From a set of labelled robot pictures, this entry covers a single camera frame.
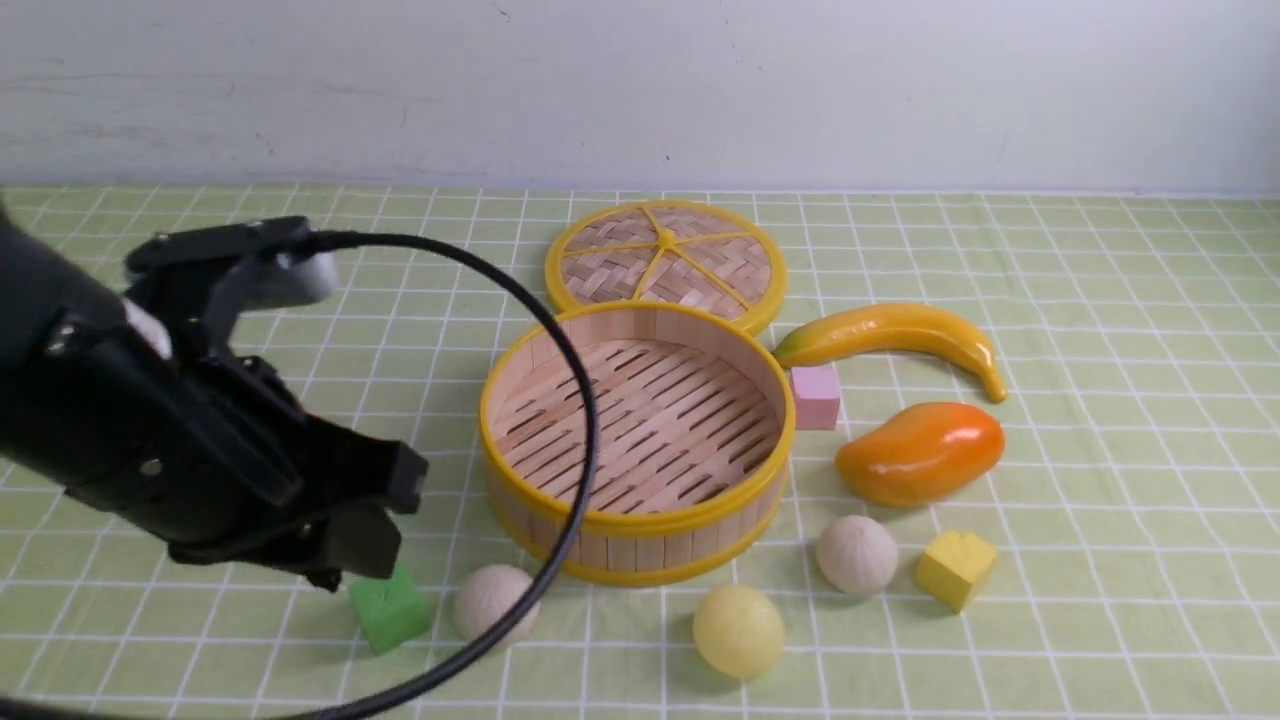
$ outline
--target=yellow cube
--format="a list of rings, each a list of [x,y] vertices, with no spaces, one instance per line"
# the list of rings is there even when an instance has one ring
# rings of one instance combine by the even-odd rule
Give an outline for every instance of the yellow cube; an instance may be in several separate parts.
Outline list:
[[[996,548],[973,533],[947,530],[924,548],[915,584],[955,612],[982,592],[996,566]]]

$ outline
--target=white wall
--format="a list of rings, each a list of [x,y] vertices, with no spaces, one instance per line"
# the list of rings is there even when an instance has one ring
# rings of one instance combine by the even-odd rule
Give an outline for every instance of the white wall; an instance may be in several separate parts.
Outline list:
[[[0,0],[0,181],[1280,192],[1280,0]]]

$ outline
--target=yellow ball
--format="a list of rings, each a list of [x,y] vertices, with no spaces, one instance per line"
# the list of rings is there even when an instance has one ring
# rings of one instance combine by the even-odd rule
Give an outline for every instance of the yellow ball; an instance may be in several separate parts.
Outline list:
[[[782,657],[786,629],[778,609],[760,591],[721,585],[694,612],[694,644],[708,665],[748,680]]]

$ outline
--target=pink block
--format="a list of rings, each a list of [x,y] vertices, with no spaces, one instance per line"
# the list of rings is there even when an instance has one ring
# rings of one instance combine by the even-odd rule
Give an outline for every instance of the pink block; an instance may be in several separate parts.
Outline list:
[[[829,430],[840,419],[840,377],[835,365],[791,368],[797,430]]]

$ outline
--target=toy banana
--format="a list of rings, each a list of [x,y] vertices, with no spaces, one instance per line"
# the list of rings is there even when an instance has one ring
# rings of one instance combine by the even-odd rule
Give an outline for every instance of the toy banana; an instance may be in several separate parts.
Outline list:
[[[914,302],[884,302],[800,325],[773,350],[783,368],[824,365],[877,350],[927,352],[978,375],[992,402],[1009,395],[986,334],[955,313]]]

